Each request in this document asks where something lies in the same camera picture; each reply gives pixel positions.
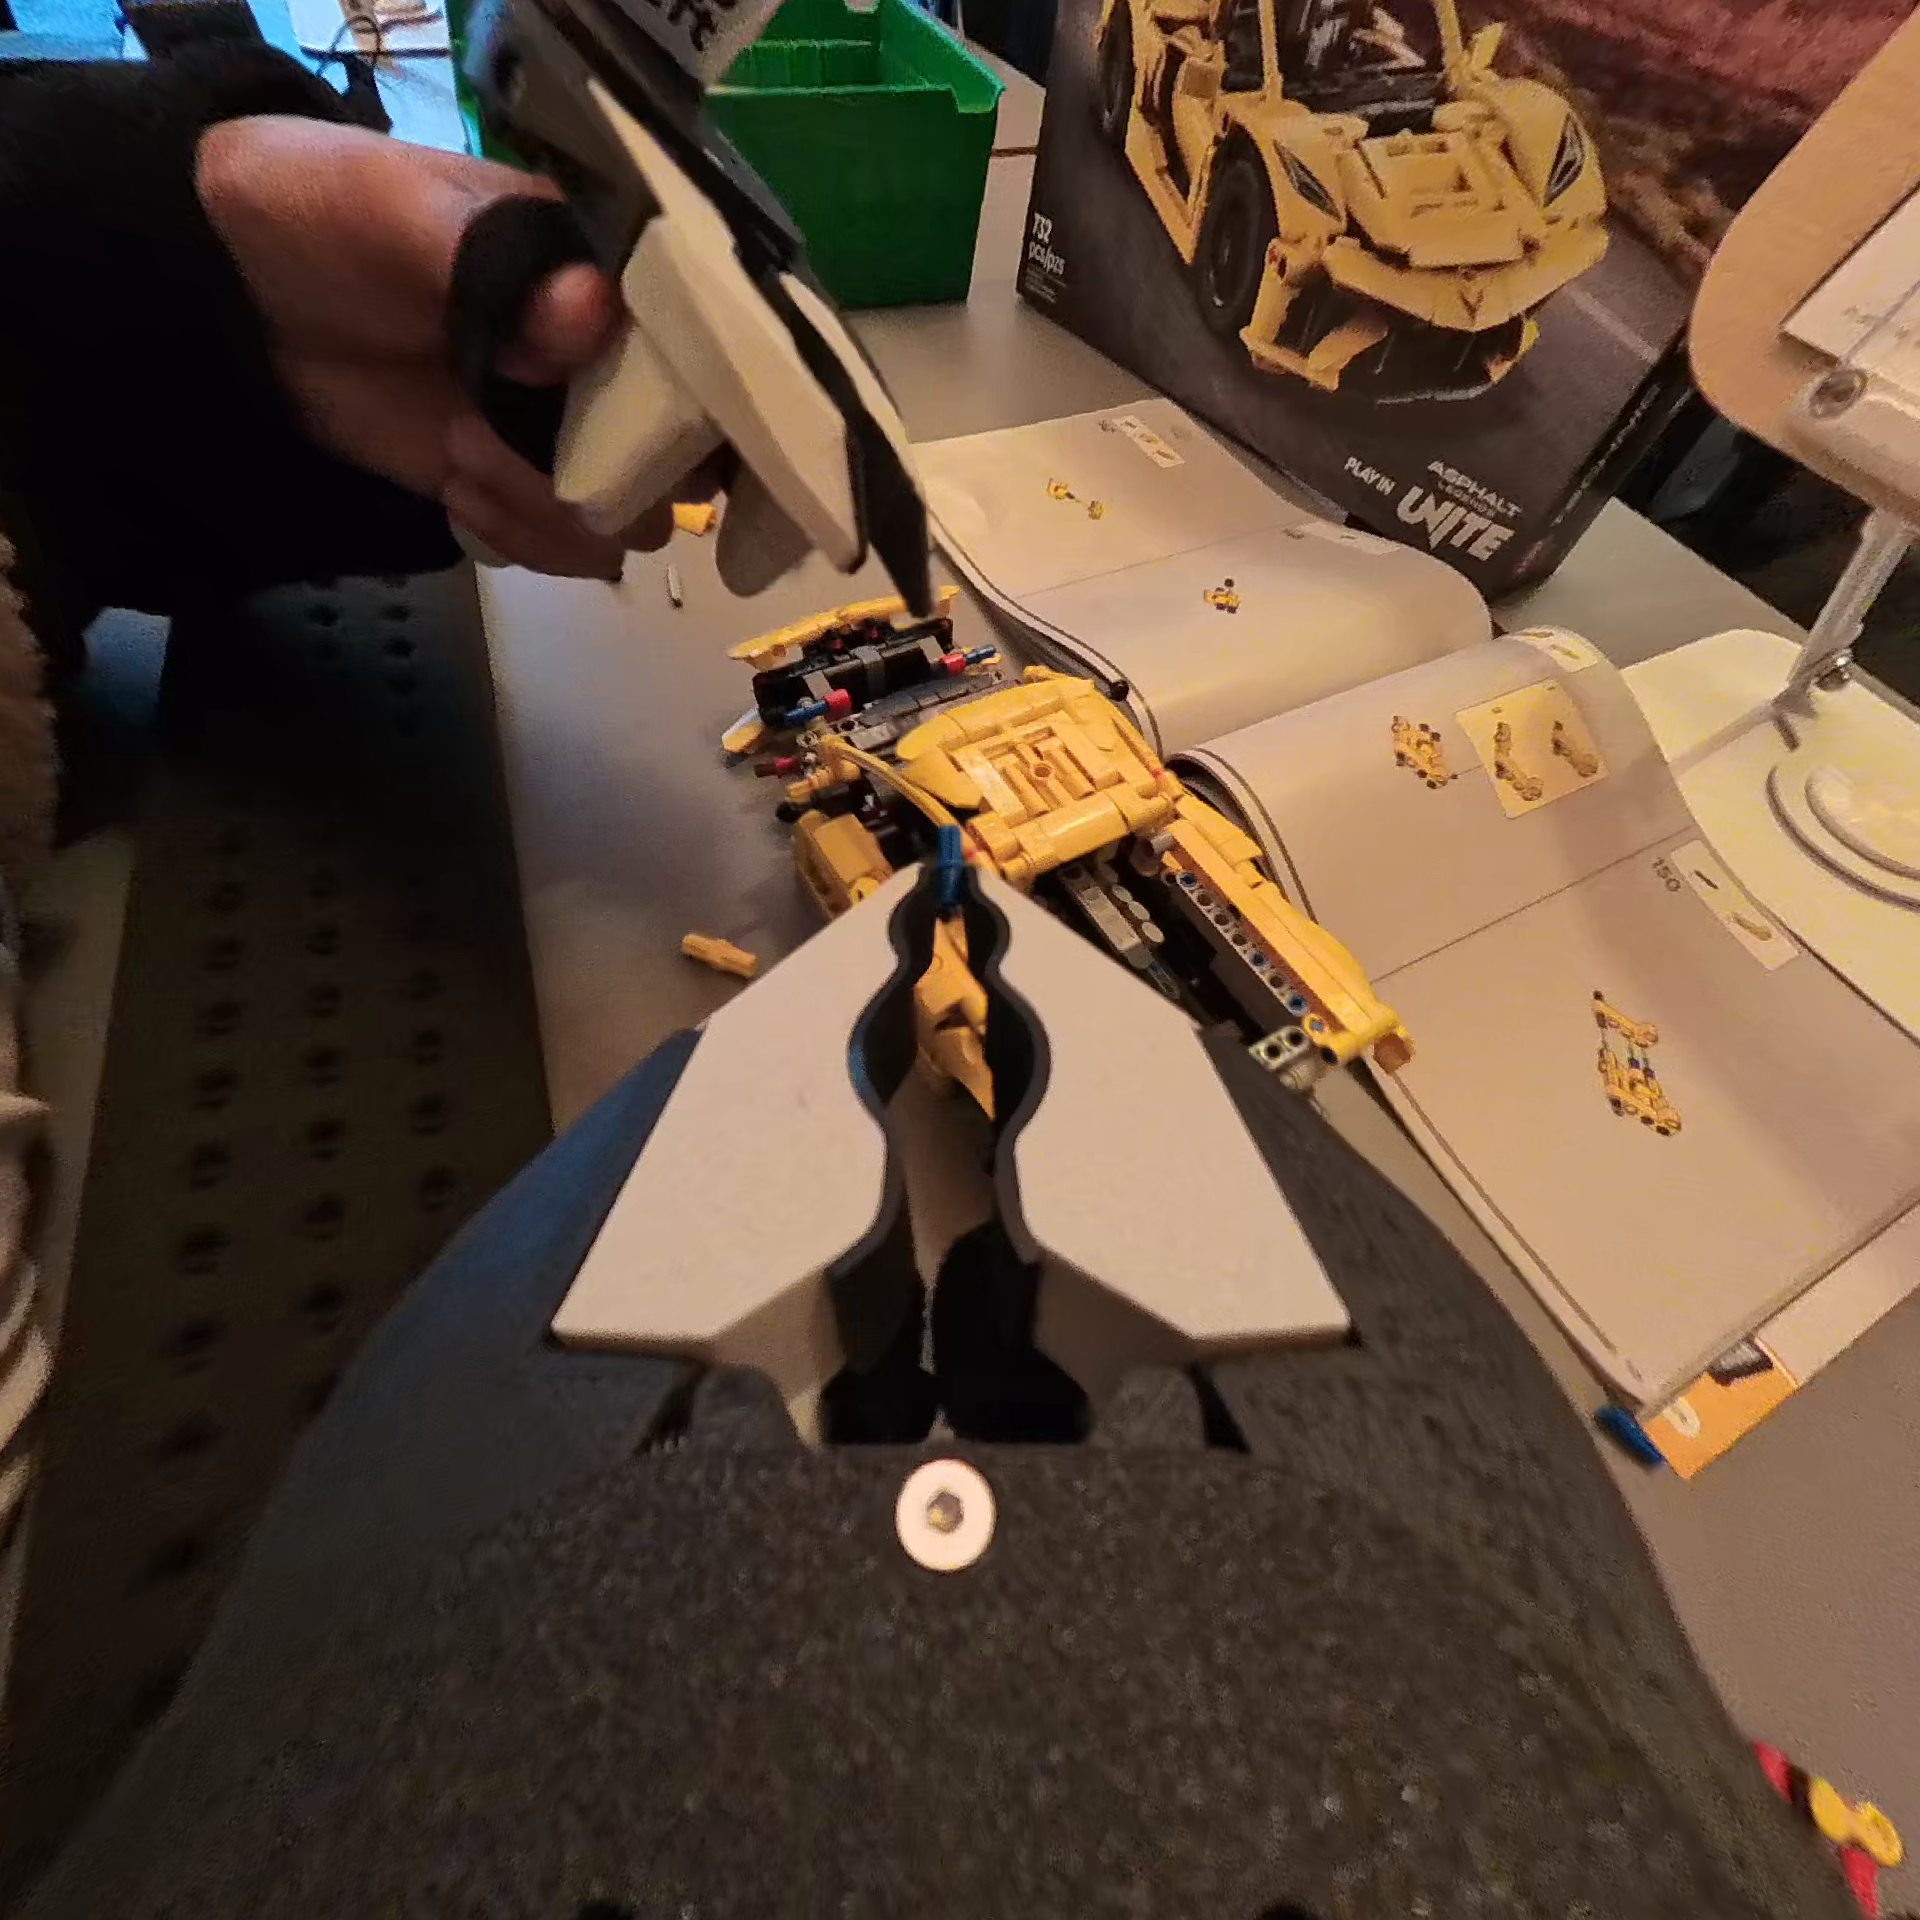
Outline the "grey desk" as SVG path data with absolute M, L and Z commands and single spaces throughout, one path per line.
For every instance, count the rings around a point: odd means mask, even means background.
M 1128 408 L 1139 382 L 1021 306 L 1016 256 L 1043 86 L 1004 60 L 970 300 L 855 314 L 912 432 Z M 484 573 L 548 1106 L 568 1126 L 728 983 L 687 962 L 690 931 L 764 962 L 816 928 L 765 784 L 716 752 L 740 708 L 725 651 L 827 606 L 807 565 L 735 603 L 714 541 L 636 559 L 620 589 Z M 1700 1476 L 1679 1480 L 1591 1427 L 1601 1388 L 1548 1313 L 1368 1085 L 1321 1098 L 1344 1141 L 1452 1239 L 1548 1360 L 1654 1550 L 1692 1645 L 1739 1727 L 1877 1804 L 1903 1837 L 1885 1909 L 1916 1909 L 1918 1305 L 1916 1256 L 1868 1259 L 1868 1305 L 1830 1308 L 1852 1342 Z

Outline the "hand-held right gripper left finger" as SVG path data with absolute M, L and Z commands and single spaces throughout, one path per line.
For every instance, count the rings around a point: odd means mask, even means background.
M 899 872 L 694 1032 L 557 1347 L 747 1370 L 785 1400 L 901 1355 L 925 1290 L 890 1108 L 929 937 L 932 870 Z

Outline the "person's left hand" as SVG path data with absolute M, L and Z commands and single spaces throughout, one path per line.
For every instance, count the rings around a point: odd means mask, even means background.
M 354 127 L 262 115 L 200 137 L 196 191 L 304 426 L 347 464 L 438 504 L 499 565 L 618 580 L 627 555 L 672 539 L 678 504 L 730 487 L 734 457 L 718 450 L 623 530 L 595 535 L 467 397 L 448 349 L 456 255 L 493 205 L 556 203 L 551 182 Z

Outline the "black toy set box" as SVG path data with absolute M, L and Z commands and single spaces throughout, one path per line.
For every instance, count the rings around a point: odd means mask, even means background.
M 1485 599 L 1667 430 L 1739 211 L 1916 5 L 1058 5 L 1019 298 Z

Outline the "scatter of small coloured pins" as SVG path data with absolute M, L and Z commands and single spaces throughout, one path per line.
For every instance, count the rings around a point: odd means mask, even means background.
M 1626 1407 L 1604 1403 L 1593 1412 L 1593 1429 L 1622 1455 L 1650 1471 L 1678 1472 L 1654 1432 Z M 1751 1740 L 1751 1758 L 1771 1794 L 1787 1809 L 1796 1827 L 1818 1837 L 1835 1867 L 1856 1917 L 1916 1919 L 1914 1911 L 1889 1912 L 1883 1906 L 1883 1877 L 1905 1865 L 1905 1842 L 1877 1804 L 1845 1796 L 1832 1781 L 1797 1765 L 1784 1748 Z

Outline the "white tablet stand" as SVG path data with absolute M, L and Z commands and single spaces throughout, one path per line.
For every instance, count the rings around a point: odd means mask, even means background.
M 1628 671 L 1701 843 L 1742 900 L 1910 1041 L 1918 1037 L 1916 708 L 1864 679 L 1853 648 L 1916 544 L 1868 514 L 1797 651 L 1705 637 Z

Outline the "instruction booklet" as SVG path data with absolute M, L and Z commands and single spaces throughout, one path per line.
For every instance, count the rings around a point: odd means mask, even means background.
M 1918 1050 L 1703 845 L 1626 674 L 1495 635 L 1163 399 L 918 447 L 947 562 L 1107 687 L 1410 1031 L 1438 1176 L 1629 1405 L 1764 1341 L 1797 1380 L 1916 1256 Z

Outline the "person's fleece-lined jacket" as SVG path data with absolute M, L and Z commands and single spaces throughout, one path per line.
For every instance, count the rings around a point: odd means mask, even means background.
M 54 845 L 57 752 L 41 653 L 1 543 L 1 1532 L 27 1497 L 52 1370 L 37 1283 L 47 1108 L 27 1085 L 22 893 Z

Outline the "orange paper sheet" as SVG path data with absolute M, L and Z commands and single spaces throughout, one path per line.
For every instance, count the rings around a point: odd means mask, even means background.
M 1716 1356 L 1667 1405 L 1646 1412 L 1640 1429 L 1667 1471 L 1692 1480 L 1765 1424 L 1800 1384 L 1761 1339 L 1749 1337 Z

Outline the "black studded baseplate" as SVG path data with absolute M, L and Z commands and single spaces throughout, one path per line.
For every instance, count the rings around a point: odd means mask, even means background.
M 4 1692 L 4 1906 L 164 1712 L 307 1427 L 548 1139 L 467 566 L 167 630 Z

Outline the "green storage bin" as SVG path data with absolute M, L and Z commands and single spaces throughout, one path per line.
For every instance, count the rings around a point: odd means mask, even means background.
M 769 191 L 843 309 L 963 300 L 999 80 L 927 5 L 620 5 L 714 58 L 710 127 Z

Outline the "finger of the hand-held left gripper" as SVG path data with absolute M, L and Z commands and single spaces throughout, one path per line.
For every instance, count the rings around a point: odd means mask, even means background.
M 905 608 L 934 611 L 927 509 L 892 393 L 804 265 L 750 265 L 721 205 L 731 181 L 678 156 L 609 84 L 585 99 L 639 191 L 618 273 L 622 329 L 582 378 L 582 520 L 631 524 L 716 450 L 769 484 L 840 573 L 875 561 Z
M 716 475 L 718 579 L 734 597 L 761 597 L 814 555 L 814 541 L 754 468 L 718 462 Z

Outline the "yellow toy brick car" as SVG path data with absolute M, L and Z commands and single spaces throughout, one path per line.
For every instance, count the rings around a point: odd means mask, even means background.
M 835 921 L 955 855 L 1047 911 L 1290 1092 L 1366 1062 L 1403 1021 L 1291 902 L 1253 836 L 1204 800 L 1092 679 L 1017 674 L 953 637 L 955 589 L 912 617 L 874 597 L 738 642 L 750 708 L 723 756 L 779 786 L 796 879 Z

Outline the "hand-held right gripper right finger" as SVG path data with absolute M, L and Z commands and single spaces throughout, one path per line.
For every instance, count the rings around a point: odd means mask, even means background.
M 983 869 L 962 921 L 1036 1350 L 1101 1412 L 1139 1372 L 1346 1341 L 1350 1311 L 1195 1022 Z

